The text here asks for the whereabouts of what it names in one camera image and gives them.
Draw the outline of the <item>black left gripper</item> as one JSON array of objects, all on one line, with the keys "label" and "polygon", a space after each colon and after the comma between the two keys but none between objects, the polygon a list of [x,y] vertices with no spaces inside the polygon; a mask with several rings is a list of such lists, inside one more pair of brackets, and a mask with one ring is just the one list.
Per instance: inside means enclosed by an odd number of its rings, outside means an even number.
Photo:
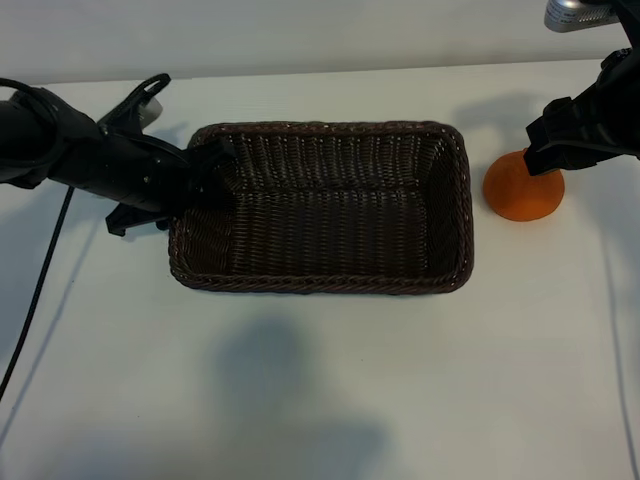
[{"label": "black left gripper", "polygon": [[166,231],[171,219],[192,206],[235,207],[235,195],[218,169],[234,159],[225,140],[179,149],[149,135],[105,128],[96,139],[69,145],[69,184],[117,203],[106,217],[112,235],[150,223]]}]

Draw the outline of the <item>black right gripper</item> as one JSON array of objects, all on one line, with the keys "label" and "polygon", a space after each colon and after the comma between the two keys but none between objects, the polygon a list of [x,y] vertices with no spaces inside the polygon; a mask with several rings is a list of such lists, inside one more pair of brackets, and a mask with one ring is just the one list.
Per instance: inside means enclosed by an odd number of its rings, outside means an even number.
[{"label": "black right gripper", "polygon": [[[591,87],[574,100],[551,101],[526,133],[530,146],[523,158],[530,175],[562,170],[564,161],[567,169],[586,169],[621,155],[637,158],[639,51],[627,48],[608,55]],[[570,140],[562,151],[552,147]]]}]

